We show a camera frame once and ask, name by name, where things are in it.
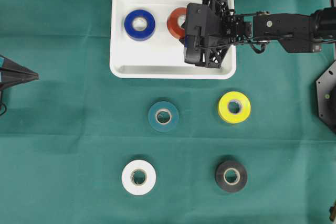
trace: white tray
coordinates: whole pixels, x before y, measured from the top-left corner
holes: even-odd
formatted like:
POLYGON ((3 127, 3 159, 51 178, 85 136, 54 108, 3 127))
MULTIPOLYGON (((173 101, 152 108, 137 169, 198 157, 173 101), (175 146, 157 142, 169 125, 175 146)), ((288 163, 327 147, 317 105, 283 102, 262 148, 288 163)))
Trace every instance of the white tray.
MULTIPOLYGON (((120 78, 228 79, 236 71, 236 48, 231 46, 220 69, 186 64, 183 45, 168 31, 170 13, 188 3, 202 0, 112 0, 110 69, 120 78), (156 22, 153 36, 146 41, 132 40, 124 20, 136 9, 150 12, 156 22)), ((234 0, 228 0, 234 9, 234 0)))

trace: blue tape roll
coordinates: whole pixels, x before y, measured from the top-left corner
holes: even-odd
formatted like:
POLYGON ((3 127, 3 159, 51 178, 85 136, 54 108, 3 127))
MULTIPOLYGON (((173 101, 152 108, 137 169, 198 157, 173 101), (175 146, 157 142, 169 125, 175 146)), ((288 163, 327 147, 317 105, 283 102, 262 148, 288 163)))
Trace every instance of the blue tape roll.
POLYGON ((136 41, 144 41, 152 37, 155 30, 155 19, 152 14, 146 10, 134 10, 125 19, 125 30, 127 34, 136 41), (147 21, 147 27, 143 31, 137 31, 133 27, 133 21, 142 17, 147 21))
POLYGON ((148 112, 149 124, 159 132, 167 132, 174 129, 179 122, 179 118, 177 108, 170 102, 157 102, 151 106, 148 112), (169 114, 170 119, 164 123, 160 122, 158 119, 158 116, 159 118, 161 116, 160 112, 169 114))

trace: electrical tape roll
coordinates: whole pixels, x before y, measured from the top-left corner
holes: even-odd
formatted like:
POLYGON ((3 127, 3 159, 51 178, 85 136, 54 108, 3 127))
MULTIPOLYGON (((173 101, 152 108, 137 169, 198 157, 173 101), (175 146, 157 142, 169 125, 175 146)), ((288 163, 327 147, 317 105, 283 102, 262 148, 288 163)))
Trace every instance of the electrical tape roll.
POLYGON ((157 102, 151 106, 148 111, 148 122, 149 124, 159 132, 168 132, 174 129, 178 122, 180 116, 177 108, 170 102, 157 102), (165 121, 162 121, 163 114, 167 115, 165 121))
POLYGON ((245 121, 251 113, 251 103, 247 96, 238 91, 231 91, 222 96, 218 103, 218 114, 223 121, 231 124, 245 121), (232 113, 229 104, 235 102, 239 105, 239 111, 232 113))
POLYGON ((187 8, 180 7, 172 11, 172 13, 167 19, 168 31, 176 39, 184 38, 184 29, 179 25, 178 19, 184 17, 184 20, 185 20, 186 13, 187 13, 187 8))
POLYGON ((218 186, 228 192, 235 193, 242 190, 247 183, 247 172, 242 164, 237 161, 225 161, 216 170, 216 182, 218 186), (236 179, 228 181, 226 175, 229 171, 234 171, 236 179))
POLYGON ((156 172, 154 167, 145 160, 133 160, 121 174, 121 182, 126 191, 133 195, 144 195, 149 193, 156 182, 156 172), (142 184, 134 181, 134 173, 141 171, 145 174, 145 180, 142 184))
POLYGON ((130 38, 136 41, 144 41, 152 37, 155 30, 155 19, 146 10, 134 10, 130 12, 124 22, 124 27, 130 38), (136 28, 134 22, 139 20, 144 27, 136 28))

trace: green cloth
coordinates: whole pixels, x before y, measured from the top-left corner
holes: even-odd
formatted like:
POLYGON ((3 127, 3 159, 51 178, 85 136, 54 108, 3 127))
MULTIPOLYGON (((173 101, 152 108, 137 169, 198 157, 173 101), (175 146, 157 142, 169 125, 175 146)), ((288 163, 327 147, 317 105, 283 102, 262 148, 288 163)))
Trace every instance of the green cloth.
MULTIPOLYGON (((310 15, 328 6, 235 0, 238 13, 310 15)), ((333 61, 330 45, 287 54, 272 42, 262 55, 239 46, 228 80, 119 79, 109 69, 110 28, 111 0, 0 0, 0 53, 40 76, 4 92, 1 223, 329 223, 336 142, 317 117, 314 82, 333 61), (234 126, 216 112, 229 90, 252 104, 234 126), (179 109, 174 131, 149 126, 158 100, 179 109), (226 155, 248 172, 236 194, 214 179, 226 155), (135 158, 158 178, 141 197, 121 184, 135 158)))

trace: black tape roll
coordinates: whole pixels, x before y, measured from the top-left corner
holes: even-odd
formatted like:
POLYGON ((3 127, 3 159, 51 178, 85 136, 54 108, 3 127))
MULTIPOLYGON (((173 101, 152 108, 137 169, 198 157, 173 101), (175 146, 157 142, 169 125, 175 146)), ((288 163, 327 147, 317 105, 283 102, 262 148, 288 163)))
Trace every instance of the black tape roll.
POLYGON ((219 187, 229 193, 235 193, 242 190, 247 183, 247 172, 245 167, 237 161, 225 161, 221 163, 216 170, 216 181, 219 187), (228 172, 236 174, 236 179, 230 181, 225 176, 228 172))

